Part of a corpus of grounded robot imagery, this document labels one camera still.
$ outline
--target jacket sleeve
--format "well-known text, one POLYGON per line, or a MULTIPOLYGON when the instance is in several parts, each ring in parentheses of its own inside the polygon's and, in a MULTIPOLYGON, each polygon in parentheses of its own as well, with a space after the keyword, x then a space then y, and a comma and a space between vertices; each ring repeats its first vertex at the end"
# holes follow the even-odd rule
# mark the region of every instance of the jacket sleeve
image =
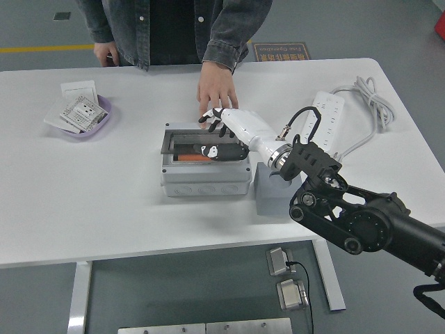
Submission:
POLYGON ((203 61, 215 61, 232 71, 248 52, 247 42, 263 24, 272 0, 224 0, 213 23, 203 61))
POLYGON ((111 28, 106 19, 101 0, 76 0, 77 6, 85 18, 91 38, 96 43, 107 43, 114 40, 111 28))

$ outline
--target power outlet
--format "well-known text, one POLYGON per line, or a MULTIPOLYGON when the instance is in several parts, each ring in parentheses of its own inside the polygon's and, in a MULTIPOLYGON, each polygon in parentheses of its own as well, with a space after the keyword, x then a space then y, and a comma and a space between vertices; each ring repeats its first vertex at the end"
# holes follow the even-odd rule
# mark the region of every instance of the power outlet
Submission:
MULTIPOLYGON (((320 111, 321 122, 312 141, 325 152, 328 152, 332 147, 344 104, 344 98, 330 93, 318 92, 315 96, 312 106, 315 106, 318 111, 320 111)), ((302 138, 304 138, 306 142, 316 121, 316 116, 313 113, 307 116, 305 126, 302 130, 302 138)))
POLYGON ((86 97, 79 96, 60 113, 60 116, 76 128, 87 132, 97 126, 106 113, 86 97))

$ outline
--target gray block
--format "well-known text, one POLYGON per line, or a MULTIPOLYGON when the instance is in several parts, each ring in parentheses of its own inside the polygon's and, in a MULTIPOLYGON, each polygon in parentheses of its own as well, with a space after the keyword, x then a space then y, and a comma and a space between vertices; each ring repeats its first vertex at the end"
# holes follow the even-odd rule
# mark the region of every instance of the gray block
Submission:
POLYGON ((255 171, 254 190, 259 216, 288 216, 292 196, 301 187, 301 176, 284 181, 262 162, 255 171))

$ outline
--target white table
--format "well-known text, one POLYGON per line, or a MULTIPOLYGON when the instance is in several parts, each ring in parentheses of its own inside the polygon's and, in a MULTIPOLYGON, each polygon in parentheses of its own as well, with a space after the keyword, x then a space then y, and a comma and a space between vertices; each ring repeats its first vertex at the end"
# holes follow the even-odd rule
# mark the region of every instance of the white table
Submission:
MULTIPOLYGON (((0 268, 317 239, 290 218, 257 216, 253 189, 223 198, 163 195, 164 124, 197 119, 199 75, 196 65, 1 72, 0 268), (84 80, 95 81, 113 115, 91 138, 76 139, 43 118, 61 83, 84 80)), ((444 171, 375 61, 246 63, 234 80, 240 107, 278 133, 318 91, 351 85, 357 75, 374 77, 396 121, 345 158, 342 176, 374 192, 397 191, 414 218, 444 225, 444 171)), ((370 132, 371 119, 361 98, 341 95, 334 149, 343 152, 370 132)), ((251 158, 254 170, 258 157, 251 158)))

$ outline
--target white power strip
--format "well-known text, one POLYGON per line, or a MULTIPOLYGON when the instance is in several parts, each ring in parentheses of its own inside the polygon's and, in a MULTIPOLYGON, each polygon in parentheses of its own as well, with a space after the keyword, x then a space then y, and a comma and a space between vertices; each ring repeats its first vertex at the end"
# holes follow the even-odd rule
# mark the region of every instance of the white power strip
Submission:
MULTIPOLYGON (((344 98, 326 92, 318 92, 315 96, 312 106, 315 106, 320 111, 321 122, 312 141, 325 152, 331 149, 344 104, 344 98)), ((317 118, 314 113, 310 113, 307 116, 305 126, 301 132, 302 138, 306 142, 316 121, 317 118)))

